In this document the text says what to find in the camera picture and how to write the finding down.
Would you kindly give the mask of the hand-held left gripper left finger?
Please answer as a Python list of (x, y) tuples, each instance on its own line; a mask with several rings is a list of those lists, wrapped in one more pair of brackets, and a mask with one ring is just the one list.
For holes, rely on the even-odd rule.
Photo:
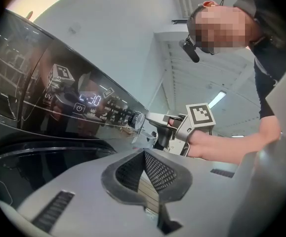
[(137, 191), (144, 167), (143, 150), (84, 162), (0, 209), (24, 237), (163, 237)]

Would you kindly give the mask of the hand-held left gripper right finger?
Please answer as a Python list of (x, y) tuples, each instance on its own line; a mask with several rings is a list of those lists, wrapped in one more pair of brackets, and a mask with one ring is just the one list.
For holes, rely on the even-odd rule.
[(144, 237), (249, 237), (256, 233), (257, 153), (239, 165), (146, 150), (145, 171), (160, 184), (159, 222)]

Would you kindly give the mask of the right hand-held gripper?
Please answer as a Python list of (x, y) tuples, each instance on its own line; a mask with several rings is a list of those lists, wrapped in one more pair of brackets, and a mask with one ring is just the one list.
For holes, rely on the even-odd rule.
[[(150, 124), (160, 126), (157, 128), (158, 139), (155, 149), (167, 149), (171, 154), (187, 156), (190, 150), (189, 139), (195, 131), (212, 134), (216, 122), (207, 103), (186, 105), (186, 110), (186, 115), (178, 116), (151, 112), (146, 114), (146, 120)], [(181, 119), (181, 125), (178, 128), (170, 126), (170, 118)]]

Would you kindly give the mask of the silver washing machine knob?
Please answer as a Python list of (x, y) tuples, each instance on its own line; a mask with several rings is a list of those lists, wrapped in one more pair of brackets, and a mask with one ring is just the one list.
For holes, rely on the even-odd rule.
[(128, 125), (135, 130), (139, 130), (145, 121), (145, 115), (141, 112), (135, 112), (128, 120)]

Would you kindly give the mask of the black washing machine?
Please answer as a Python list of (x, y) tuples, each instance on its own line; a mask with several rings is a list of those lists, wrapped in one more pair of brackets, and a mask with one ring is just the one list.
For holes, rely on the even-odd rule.
[(128, 120), (147, 109), (47, 31), (0, 16), (0, 200), (17, 208), (67, 169), (150, 147)]

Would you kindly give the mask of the person's right forearm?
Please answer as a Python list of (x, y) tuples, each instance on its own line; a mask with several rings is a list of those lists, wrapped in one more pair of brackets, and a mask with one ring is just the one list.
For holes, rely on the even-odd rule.
[(241, 138), (226, 138), (195, 131), (190, 139), (188, 157), (239, 164), (248, 153), (258, 152), (279, 140), (281, 127), (276, 116), (260, 120), (259, 131)]

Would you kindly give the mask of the person's right hand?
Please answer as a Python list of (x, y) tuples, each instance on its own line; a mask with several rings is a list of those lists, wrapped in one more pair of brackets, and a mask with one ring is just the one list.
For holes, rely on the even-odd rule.
[(182, 123), (181, 119), (170, 118), (168, 124), (172, 127), (178, 128)]

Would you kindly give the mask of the ceiling light strip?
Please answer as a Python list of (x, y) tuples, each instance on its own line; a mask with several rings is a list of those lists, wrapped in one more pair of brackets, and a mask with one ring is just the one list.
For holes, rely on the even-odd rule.
[(213, 108), (221, 99), (223, 99), (226, 96), (225, 91), (220, 91), (208, 104), (209, 108)]

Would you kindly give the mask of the person's black shirt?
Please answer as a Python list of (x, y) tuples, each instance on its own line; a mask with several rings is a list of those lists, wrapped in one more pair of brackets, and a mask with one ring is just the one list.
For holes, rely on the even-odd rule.
[(266, 97), (286, 72), (286, 20), (270, 0), (237, 0), (234, 7), (251, 16), (263, 34), (248, 45), (255, 56), (255, 84), (262, 119), (274, 114)]

